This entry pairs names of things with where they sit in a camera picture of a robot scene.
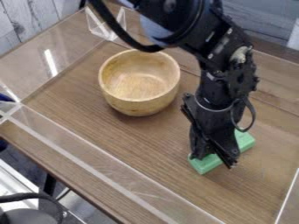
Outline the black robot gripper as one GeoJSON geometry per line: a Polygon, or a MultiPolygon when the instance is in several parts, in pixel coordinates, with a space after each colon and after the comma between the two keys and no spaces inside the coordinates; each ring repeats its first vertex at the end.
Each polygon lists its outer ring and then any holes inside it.
{"type": "Polygon", "coordinates": [[[203,160],[210,154],[217,154],[231,169],[238,163],[241,150],[229,112],[205,109],[194,94],[186,94],[182,100],[182,112],[191,122],[191,158],[203,160]]]}

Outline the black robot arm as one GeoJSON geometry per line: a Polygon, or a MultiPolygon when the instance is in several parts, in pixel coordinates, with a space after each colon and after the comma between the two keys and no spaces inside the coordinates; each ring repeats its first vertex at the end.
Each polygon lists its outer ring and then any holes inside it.
{"type": "Polygon", "coordinates": [[[182,98],[182,112],[191,122],[191,158],[219,156],[231,168],[241,155],[237,133],[246,110],[255,108],[250,93],[259,77],[249,35],[223,12],[222,0],[114,0],[137,11],[150,45],[138,42],[118,22],[105,0],[90,3],[122,40],[137,50],[158,53],[178,47],[201,64],[201,85],[182,98]]]}

